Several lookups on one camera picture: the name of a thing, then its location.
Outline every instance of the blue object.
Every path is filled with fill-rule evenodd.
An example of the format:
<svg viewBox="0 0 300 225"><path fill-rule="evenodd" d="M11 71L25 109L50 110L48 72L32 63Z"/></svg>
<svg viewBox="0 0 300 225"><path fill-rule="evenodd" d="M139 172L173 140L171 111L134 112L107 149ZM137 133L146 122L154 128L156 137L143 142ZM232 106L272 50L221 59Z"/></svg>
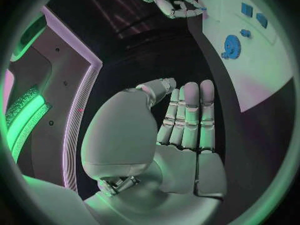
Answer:
<svg viewBox="0 0 300 225"><path fill-rule="evenodd" d="M224 43L225 52L221 54L224 59L237 59L241 54L241 43L237 36L229 35Z"/></svg>
<svg viewBox="0 0 300 225"><path fill-rule="evenodd" d="M253 7L246 4L246 3L241 3L241 13L245 14L246 16L252 18L252 13L253 13Z"/></svg>
<svg viewBox="0 0 300 225"><path fill-rule="evenodd" d="M259 23L266 29L268 25L268 19L262 14L262 13L257 13L256 14L256 19L259 21Z"/></svg>
<svg viewBox="0 0 300 225"><path fill-rule="evenodd" d="M240 31L240 34L243 36L243 37L247 37L247 38L250 38L251 37L251 32L249 30L245 30L245 29L242 29Z"/></svg>

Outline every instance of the blue gear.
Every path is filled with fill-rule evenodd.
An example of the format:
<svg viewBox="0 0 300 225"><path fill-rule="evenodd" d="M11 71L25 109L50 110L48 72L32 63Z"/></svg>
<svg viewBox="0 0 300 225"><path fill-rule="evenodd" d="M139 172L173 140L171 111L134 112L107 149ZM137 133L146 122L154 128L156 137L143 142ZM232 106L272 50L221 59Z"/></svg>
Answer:
<svg viewBox="0 0 300 225"><path fill-rule="evenodd" d="M229 35L224 43L225 52L221 54L224 59L237 59L241 54L241 43L237 36Z"/></svg>

